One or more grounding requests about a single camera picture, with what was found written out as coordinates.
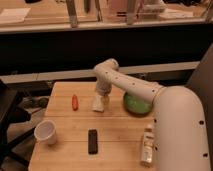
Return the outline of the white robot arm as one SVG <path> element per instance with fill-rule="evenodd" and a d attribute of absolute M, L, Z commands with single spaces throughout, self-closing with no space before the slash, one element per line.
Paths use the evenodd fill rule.
<path fill-rule="evenodd" d="M 156 171 L 212 171 L 205 122 L 199 97 L 184 86 L 162 86 L 118 71 L 116 60 L 94 67 L 100 95 L 116 86 L 153 105 Z"/>

